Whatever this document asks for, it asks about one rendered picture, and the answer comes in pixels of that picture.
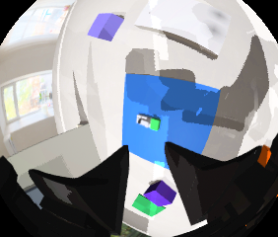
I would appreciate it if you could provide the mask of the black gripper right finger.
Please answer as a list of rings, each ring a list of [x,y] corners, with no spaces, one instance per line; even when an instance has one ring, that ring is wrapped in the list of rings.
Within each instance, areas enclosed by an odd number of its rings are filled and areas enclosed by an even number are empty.
[[[167,166],[170,167],[190,225],[206,220],[206,214],[221,200],[235,178],[258,161],[261,150],[262,147],[257,145],[231,161],[219,161],[195,151],[193,153],[177,143],[166,142],[164,155]]]

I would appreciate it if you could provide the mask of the purple cube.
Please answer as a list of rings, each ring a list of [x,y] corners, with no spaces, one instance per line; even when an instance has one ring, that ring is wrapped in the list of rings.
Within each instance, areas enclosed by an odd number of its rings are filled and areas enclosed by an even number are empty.
[[[160,206],[172,204],[177,193],[175,190],[170,189],[170,186],[168,186],[167,183],[159,181],[158,183],[155,183],[155,185],[148,186],[146,193],[143,195],[144,198],[147,198],[155,205]]]
[[[119,16],[112,15],[112,13],[99,13],[87,36],[96,37],[96,39],[101,40],[110,40],[111,42],[112,37],[118,32],[123,21],[124,19],[120,19]]]

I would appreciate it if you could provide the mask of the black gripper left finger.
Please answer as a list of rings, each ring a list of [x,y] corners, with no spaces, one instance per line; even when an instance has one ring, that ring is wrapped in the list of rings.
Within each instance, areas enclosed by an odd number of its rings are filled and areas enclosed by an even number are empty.
[[[111,236],[120,236],[128,170],[130,149],[128,145],[123,145],[80,178],[59,177],[36,169],[29,170],[29,175],[46,197],[84,210],[111,232]]]

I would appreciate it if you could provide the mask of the grey panel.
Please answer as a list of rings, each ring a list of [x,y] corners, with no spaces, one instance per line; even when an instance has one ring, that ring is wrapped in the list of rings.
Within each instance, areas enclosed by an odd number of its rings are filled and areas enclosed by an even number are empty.
[[[18,174],[17,182],[22,190],[40,209],[39,203],[44,194],[34,185],[29,170],[41,170],[45,174],[65,178],[80,178],[101,163],[89,124],[79,123],[76,126],[75,129],[47,138],[6,158]]]

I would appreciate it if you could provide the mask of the green flat square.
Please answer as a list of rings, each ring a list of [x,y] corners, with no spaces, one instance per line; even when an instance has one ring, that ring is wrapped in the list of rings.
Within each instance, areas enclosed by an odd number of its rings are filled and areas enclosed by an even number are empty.
[[[132,202],[132,206],[135,206],[135,208],[139,209],[140,212],[146,213],[151,217],[165,209],[162,205],[157,206],[146,197],[142,197],[140,194],[139,197],[135,199],[135,202]]]

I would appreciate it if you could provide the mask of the blue flat square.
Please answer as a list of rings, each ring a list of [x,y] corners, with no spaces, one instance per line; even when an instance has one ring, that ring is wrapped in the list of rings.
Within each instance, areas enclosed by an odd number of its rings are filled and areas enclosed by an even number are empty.
[[[131,153],[166,167],[166,142],[201,154],[209,138],[221,90],[164,76],[124,76],[123,138]],[[136,115],[162,119],[158,131],[136,123]]]

